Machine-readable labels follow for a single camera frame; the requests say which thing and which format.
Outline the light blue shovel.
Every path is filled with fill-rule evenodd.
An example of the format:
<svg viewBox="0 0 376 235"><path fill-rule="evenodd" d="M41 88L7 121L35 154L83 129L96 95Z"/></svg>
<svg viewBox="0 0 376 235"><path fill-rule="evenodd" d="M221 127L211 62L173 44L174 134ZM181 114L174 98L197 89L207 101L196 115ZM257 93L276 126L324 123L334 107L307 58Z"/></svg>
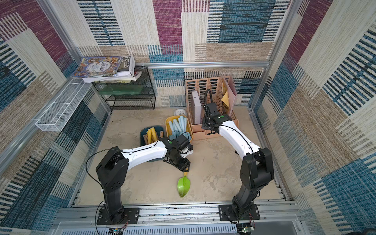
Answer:
<svg viewBox="0 0 376 235"><path fill-rule="evenodd" d="M186 131L185 118L183 116L180 116L178 122L181 128L181 132L185 132Z"/></svg>
<svg viewBox="0 0 376 235"><path fill-rule="evenodd" d="M187 132L188 119L186 117L182 118L182 124L183 124L183 131Z"/></svg>
<svg viewBox="0 0 376 235"><path fill-rule="evenodd" d="M169 138L170 139L175 139L176 138L176 135L175 135L175 129L174 129L174 124L173 122L169 121L168 122L168 125L169 125L169 128L171 130L171 134L169 135Z"/></svg>
<svg viewBox="0 0 376 235"><path fill-rule="evenodd" d="M182 133L182 129L177 119L173 120L173 125L174 125L176 136L178 137Z"/></svg>

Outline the green shovel yellow handle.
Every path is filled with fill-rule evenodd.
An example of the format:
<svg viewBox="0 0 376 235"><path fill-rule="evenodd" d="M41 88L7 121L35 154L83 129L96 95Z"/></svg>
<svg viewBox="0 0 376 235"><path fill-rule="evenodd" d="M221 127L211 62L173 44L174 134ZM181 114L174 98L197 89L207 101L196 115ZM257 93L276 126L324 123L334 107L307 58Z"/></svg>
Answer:
<svg viewBox="0 0 376 235"><path fill-rule="evenodd" d="M178 180L177 191L180 197L187 195L191 187L191 182L188 178L188 173L184 172L184 176Z"/></svg>
<svg viewBox="0 0 376 235"><path fill-rule="evenodd" d="M152 139L151 129L148 129L148 130L147 130L146 135L147 135L147 143L148 143L148 144L151 144L152 141L153 141L153 139Z"/></svg>
<svg viewBox="0 0 376 235"><path fill-rule="evenodd" d="M156 142L159 138L158 138L157 132L156 132L156 130L155 130L154 127L152 127L150 129L150 133L151 133L151 139L152 139L152 141Z"/></svg>

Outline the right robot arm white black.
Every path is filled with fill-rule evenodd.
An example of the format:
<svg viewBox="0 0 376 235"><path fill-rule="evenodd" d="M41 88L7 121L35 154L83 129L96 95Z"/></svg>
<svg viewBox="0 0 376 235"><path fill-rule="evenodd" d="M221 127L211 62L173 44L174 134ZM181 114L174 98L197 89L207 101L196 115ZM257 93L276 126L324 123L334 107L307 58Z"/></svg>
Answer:
<svg viewBox="0 0 376 235"><path fill-rule="evenodd" d="M254 200L261 189L274 180L272 153L268 148L260 148L243 134L229 115L218 111L212 102L204 105L202 129L218 133L225 138L242 159L239 192L233 197L232 212L238 220L251 215L259 219Z"/></svg>

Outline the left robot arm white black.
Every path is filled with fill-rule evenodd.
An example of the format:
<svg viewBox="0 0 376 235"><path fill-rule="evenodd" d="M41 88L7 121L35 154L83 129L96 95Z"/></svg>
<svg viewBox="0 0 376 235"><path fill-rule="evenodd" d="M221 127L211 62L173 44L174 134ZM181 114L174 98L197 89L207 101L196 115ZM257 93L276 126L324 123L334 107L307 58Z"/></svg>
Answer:
<svg viewBox="0 0 376 235"><path fill-rule="evenodd" d="M183 134L175 139L165 137L133 149L109 149L97 166L96 173L104 195L105 211L111 223L119 224L125 219L120 188L128 170L154 159L163 159L181 172L189 172L191 163L187 156L192 153L193 146Z"/></svg>

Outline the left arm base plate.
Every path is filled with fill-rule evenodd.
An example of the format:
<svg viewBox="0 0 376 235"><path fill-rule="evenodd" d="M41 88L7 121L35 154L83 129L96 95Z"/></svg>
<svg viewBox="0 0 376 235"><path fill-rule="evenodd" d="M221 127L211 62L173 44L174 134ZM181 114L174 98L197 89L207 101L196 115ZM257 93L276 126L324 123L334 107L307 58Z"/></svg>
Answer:
<svg viewBox="0 0 376 235"><path fill-rule="evenodd" d="M105 208L98 212L96 225L125 225L137 224L140 214L140 208L124 208L120 212L110 215Z"/></svg>

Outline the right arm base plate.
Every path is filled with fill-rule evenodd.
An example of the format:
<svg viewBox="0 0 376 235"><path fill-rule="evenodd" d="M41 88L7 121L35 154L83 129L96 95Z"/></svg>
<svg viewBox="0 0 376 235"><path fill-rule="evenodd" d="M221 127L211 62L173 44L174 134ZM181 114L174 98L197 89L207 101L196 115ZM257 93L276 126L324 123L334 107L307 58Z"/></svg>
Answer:
<svg viewBox="0 0 376 235"><path fill-rule="evenodd" d="M258 206L252 203L247 208L237 208L235 205L222 204L218 206L221 221L239 222L241 220L260 220Z"/></svg>

